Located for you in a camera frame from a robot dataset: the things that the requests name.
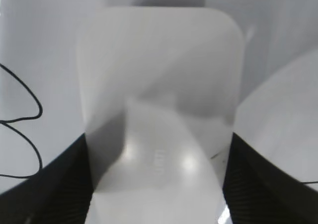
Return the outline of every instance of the black wire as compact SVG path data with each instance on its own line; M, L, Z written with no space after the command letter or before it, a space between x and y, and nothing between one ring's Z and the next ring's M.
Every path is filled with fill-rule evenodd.
M7 123L8 124L8 123L13 123L13 122L17 122L17 121L35 120L35 119L40 118L42 116L42 113L43 113L43 108L42 108L40 101L34 95L34 93L31 91L31 89L17 75L15 75L11 70L9 70L6 66L0 64L0 67L3 70L5 70L8 74L10 74L12 77L14 77L29 92L29 94L33 97L33 99L35 100L36 104L39 107L39 113L36 116L20 117L20 118L12 119L12 120L0 120L0 123Z
M22 138L24 138L30 145L31 147L33 148L33 150L35 151L36 153L36 156L39 160L39 170L40 171L42 168L43 168L43 163L42 163L42 158L41 158L41 155L39 153L39 150L36 148L36 146L34 145L34 143L27 137L25 136L23 133L21 133L20 131L18 131L17 129L15 129L14 127L12 127L11 125L8 125L6 123L1 123L2 125L8 127L10 130L16 132L18 135L20 135ZM0 174L0 177L8 177L8 178L30 178L32 177L33 175L35 174L32 174L32 175L29 175L29 176L14 176L14 175L7 175L7 174Z
M315 184L318 183L318 181L314 181L314 182L302 182L302 184Z
M34 152L36 153L36 156L37 156L38 161L39 161L39 170L35 173L35 174L37 174L43 168L43 162L42 162L42 158L41 158L39 150L37 149L37 147L34 145L34 143L27 136L25 136L23 133L18 131L16 128L14 128L11 125L9 125L9 123L14 123L14 122L18 122L18 121L25 121L25 120L38 119L38 118L40 118L42 116L43 107L42 107L40 101L38 100L38 98L31 91L31 89L17 75L15 75L11 70L9 70L6 66L4 66L2 64L0 64L0 67L3 70L5 70L8 74L10 74L13 78L15 78L28 91L28 93L33 97L33 99L35 100L36 104L38 105L39 113L36 116L20 117L20 118L12 119L12 120L0 120L0 124L1 125L9 128L13 132L17 133L19 136L21 136L24 140L26 140L31 145L31 147L33 148ZM30 178L30 177L34 176L35 174L28 175L28 176L15 176L15 175L8 175L8 174L0 174L0 177L25 179L25 178Z

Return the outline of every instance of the black mesh fabric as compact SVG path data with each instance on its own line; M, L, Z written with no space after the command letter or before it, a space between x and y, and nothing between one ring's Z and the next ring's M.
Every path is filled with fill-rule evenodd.
M317 224L318 194L233 136L223 192L234 224Z
M83 224L92 193L82 135L38 174L0 195L0 224Z

